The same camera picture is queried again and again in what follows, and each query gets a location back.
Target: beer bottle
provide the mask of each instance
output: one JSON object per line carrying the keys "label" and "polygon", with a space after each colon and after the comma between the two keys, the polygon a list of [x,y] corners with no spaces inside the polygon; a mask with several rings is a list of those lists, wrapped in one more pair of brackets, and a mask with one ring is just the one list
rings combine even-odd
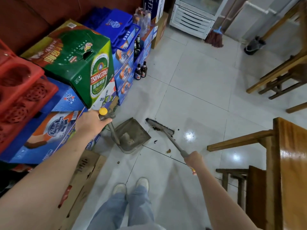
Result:
{"label": "beer bottle", "polygon": [[136,49],[136,40],[134,41],[134,60],[138,57],[138,50]]}
{"label": "beer bottle", "polygon": [[138,53],[141,52],[141,46],[140,46],[140,35],[136,38],[136,49],[138,50]]}
{"label": "beer bottle", "polygon": [[134,72],[134,78],[136,80],[140,80],[141,79],[141,64],[138,64],[138,67],[136,68],[135,72]]}
{"label": "beer bottle", "polygon": [[144,61],[141,77],[146,77],[146,75],[147,75],[147,66],[146,66],[146,61]]}

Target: forearm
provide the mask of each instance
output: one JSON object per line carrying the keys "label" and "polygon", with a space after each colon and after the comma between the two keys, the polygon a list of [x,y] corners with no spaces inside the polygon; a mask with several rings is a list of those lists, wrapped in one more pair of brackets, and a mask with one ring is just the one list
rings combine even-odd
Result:
{"label": "forearm", "polygon": [[205,166],[195,168],[214,230],[258,229]]}
{"label": "forearm", "polygon": [[[4,229],[45,229],[44,225],[58,206],[91,137],[76,132],[50,158],[10,189],[0,199],[0,226]],[[10,220],[12,216],[18,216],[18,221]]]}

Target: jeans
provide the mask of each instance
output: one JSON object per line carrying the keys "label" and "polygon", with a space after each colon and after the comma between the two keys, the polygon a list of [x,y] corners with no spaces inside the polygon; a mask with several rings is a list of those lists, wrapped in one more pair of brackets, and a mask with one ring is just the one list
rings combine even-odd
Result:
{"label": "jeans", "polygon": [[128,226],[154,222],[147,189],[139,185],[125,199],[124,193],[112,195],[95,213],[87,230],[115,230],[120,228],[129,202]]}

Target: green beer box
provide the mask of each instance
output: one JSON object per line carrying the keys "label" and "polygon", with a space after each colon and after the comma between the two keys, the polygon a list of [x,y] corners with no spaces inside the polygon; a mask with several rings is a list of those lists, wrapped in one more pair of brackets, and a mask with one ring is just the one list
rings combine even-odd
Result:
{"label": "green beer box", "polygon": [[114,76],[110,39],[68,20],[21,57],[73,87],[90,108]]}

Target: yellow handle cap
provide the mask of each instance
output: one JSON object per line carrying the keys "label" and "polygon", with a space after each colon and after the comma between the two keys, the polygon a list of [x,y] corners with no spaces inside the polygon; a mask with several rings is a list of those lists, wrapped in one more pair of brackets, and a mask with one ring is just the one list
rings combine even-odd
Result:
{"label": "yellow handle cap", "polygon": [[99,114],[106,115],[108,113],[108,110],[105,107],[102,107],[99,109]]}

